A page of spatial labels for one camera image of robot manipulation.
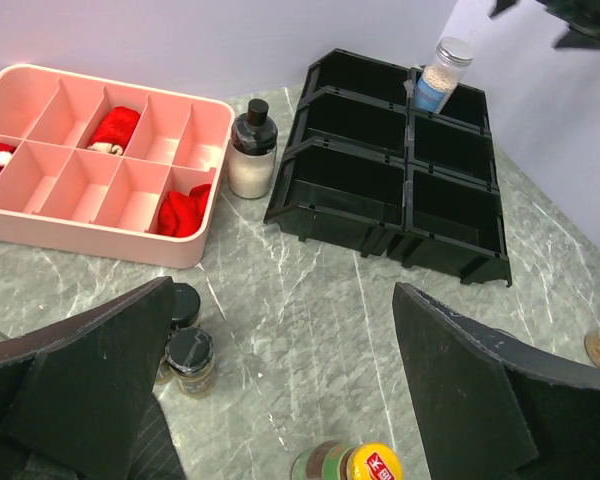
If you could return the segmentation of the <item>sauce bottle yellow cap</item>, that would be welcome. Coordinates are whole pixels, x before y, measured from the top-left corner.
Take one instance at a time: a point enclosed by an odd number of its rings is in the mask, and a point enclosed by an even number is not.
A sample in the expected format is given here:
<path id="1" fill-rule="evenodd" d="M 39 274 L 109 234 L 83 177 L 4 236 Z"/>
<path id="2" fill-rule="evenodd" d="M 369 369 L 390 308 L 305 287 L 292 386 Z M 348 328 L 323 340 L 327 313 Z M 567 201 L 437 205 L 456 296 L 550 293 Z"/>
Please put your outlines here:
<path id="1" fill-rule="evenodd" d="M 404 469 L 392 448 L 370 442 L 325 441 L 294 461 L 291 480 L 402 480 Z"/>

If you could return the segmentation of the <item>dark spice jar black lid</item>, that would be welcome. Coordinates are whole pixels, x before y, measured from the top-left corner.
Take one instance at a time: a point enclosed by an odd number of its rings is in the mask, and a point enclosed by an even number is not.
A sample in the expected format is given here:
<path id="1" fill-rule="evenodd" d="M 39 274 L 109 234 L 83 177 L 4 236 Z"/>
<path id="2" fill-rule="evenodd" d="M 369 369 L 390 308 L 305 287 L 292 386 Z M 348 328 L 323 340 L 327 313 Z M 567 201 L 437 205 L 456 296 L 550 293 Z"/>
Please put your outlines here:
<path id="1" fill-rule="evenodd" d="M 202 398 L 210 392 L 217 371 L 213 338 L 205 330 L 178 330 L 166 345 L 165 359 L 185 395 Z"/>

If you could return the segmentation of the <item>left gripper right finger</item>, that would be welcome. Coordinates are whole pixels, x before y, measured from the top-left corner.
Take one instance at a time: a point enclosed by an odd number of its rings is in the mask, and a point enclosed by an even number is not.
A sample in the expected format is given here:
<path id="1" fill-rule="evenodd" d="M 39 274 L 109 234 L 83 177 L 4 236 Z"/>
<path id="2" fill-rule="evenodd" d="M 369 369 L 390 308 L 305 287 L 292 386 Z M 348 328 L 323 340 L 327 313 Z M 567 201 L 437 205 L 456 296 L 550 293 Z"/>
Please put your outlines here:
<path id="1" fill-rule="evenodd" d="M 409 283 L 393 293 L 433 479 L 600 479 L 600 369 L 539 350 Z"/>

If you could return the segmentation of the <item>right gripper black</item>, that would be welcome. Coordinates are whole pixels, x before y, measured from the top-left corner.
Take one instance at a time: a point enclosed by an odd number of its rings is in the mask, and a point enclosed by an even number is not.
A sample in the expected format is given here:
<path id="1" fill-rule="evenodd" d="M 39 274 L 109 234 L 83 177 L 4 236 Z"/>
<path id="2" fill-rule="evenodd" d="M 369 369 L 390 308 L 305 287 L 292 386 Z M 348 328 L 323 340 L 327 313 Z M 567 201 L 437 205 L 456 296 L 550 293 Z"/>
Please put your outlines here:
<path id="1" fill-rule="evenodd" d="M 566 32 L 554 50 L 600 50 L 600 0 L 539 0 L 545 11 L 562 20 Z"/>

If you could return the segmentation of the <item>blue label white granule bottle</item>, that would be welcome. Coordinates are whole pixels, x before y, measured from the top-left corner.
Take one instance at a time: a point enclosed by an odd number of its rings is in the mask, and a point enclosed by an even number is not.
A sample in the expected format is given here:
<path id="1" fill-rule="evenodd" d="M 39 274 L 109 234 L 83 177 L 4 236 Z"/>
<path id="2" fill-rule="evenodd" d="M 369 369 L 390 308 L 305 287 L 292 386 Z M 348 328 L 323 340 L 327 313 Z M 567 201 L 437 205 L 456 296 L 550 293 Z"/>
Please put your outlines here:
<path id="1" fill-rule="evenodd" d="M 443 37 L 415 85 L 415 107 L 440 113 L 474 58 L 474 48 L 462 39 Z"/>

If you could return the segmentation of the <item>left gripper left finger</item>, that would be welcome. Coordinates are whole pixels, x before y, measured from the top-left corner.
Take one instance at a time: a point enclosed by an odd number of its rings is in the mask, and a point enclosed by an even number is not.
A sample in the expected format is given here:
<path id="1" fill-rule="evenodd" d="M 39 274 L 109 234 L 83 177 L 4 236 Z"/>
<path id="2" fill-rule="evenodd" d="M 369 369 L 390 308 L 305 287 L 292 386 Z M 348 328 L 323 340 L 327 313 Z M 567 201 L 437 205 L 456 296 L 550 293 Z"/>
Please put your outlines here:
<path id="1" fill-rule="evenodd" d="M 174 301 L 162 276 L 0 341 L 0 453 L 29 450 L 85 479 L 127 479 Z"/>

